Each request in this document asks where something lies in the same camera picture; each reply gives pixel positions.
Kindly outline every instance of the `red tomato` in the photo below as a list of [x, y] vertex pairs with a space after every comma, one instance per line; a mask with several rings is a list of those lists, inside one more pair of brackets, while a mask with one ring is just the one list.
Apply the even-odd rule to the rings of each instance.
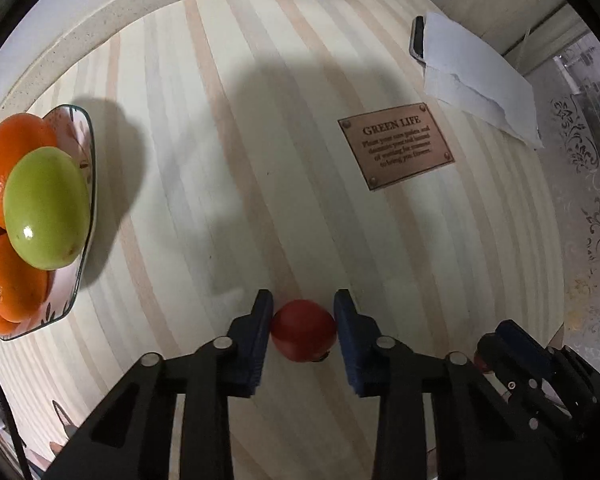
[[293, 300], [271, 320], [271, 338], [280, 353], [297, 363], [317, 361], [336, 341], [336, 322], [320, 305]]
[[485, 374], [485, 373], [491, 371], [491, 369], [489, 368], [489, 365], [484, 362], [484, 359], [482, 357], [480, 357], [480, 354], [478, 354], [477, 351], [474, 355], [474, 365], [476, 368], [478, 368], [478, 370], [480, 370], [481, 374]]

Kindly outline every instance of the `white paper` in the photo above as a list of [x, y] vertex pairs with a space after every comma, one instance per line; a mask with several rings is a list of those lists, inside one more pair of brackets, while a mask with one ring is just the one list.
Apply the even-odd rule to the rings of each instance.
[[531, 85], [483, 40], [428, 12], [423, 58], [427, 94], [542, 148]]

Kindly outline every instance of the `ceramic plate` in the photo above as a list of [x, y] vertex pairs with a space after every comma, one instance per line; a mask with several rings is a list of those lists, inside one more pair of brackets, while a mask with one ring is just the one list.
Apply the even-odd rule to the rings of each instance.
[[96, 152], [93, 143], [91, 120], [85, 110], [73, 105], [60, 105], [45, 117], [54, 129], [58, 139], [58, 148], [71, 155], [80, 166], [82, 176], [87, 183], [91, 209], [89, 233], [82, 252], [71, 265], [49, 272], [48, 295], [38, 311], [16, 330], [1, 339], [8, 341], [47, 326], [66, 316], [74, 306], [80, 286], [80, 276], [84, 269], [96, 215]]

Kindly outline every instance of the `green fruit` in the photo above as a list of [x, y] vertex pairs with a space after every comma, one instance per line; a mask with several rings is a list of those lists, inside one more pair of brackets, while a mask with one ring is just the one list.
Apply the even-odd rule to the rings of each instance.
[[14, 166], [3, 207], [11, 245], [30, 266], [65, 267], [84, 247], [89, 192], [78, 165], [58, 148], [38, 148]]

